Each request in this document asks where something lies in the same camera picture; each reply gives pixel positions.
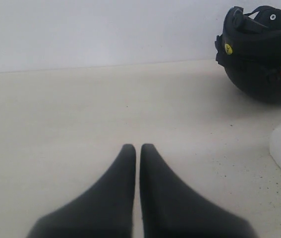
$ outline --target yellow sticker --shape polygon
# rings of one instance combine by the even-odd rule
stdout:
[[[229,44],[225,44],[225,52],[228,55],[233,54],[233,49],[232,49],[232,47]]]

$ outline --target floor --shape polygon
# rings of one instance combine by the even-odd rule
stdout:
[[[246,97],[214,60],[0,74],[0,238],[84,192],[124,143],[154,143],[196,191],[281,237],[279,123],[281,106]]]

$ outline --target black helmet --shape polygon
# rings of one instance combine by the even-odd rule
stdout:
[[[241,7],[231,8],[215,45],[216,61],[241,91],[261,101],[281,102],[280,9],[260,6],[244,14]]]

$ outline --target speckled floor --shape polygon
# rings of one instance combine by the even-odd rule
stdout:
[[[269,155],[279,123],[281,107],[244,96],[214,60],[0,74],[0,237],[25,237],[124,143],[154,143],[196,191],[261,238],[281,237],[281,170]]]

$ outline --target white wall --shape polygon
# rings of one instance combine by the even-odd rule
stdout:
[[[281,0],[0,0],[0,72],[213,58],[230,7]]]

